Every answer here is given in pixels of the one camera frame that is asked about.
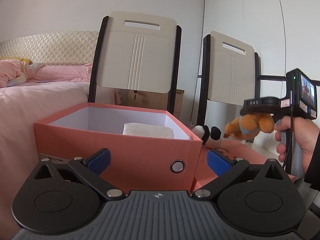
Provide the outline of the black sleeve forearm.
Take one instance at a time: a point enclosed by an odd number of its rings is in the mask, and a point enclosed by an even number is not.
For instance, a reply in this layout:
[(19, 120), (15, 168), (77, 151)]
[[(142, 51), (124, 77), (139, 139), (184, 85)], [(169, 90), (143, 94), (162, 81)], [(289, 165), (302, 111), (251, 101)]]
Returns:
[(304, 181), (314, 190), (320, 190), (320, 135), (317, 137), (315, 148)]

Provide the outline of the person's right hand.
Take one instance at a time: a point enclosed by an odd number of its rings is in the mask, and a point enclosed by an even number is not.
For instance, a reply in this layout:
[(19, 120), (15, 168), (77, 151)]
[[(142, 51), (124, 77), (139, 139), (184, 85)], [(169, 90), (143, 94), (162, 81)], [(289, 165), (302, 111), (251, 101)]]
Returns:
[[(276, 151), (279, 154), (278, 159), (282, 163), (285, 160), (286, 146), (281, 142), (281, 132), (290, 128), (291, 118), (289, 116), (283, 117), (280, 122), (274, 126), (276, 130), (275, 139), (279, 142)], [(309, 119), (296, 117), (293, 120), (293, 132), (298, 145), (303, 150), (303, 164), (308, 167), (316, 146), (319, 127)]]

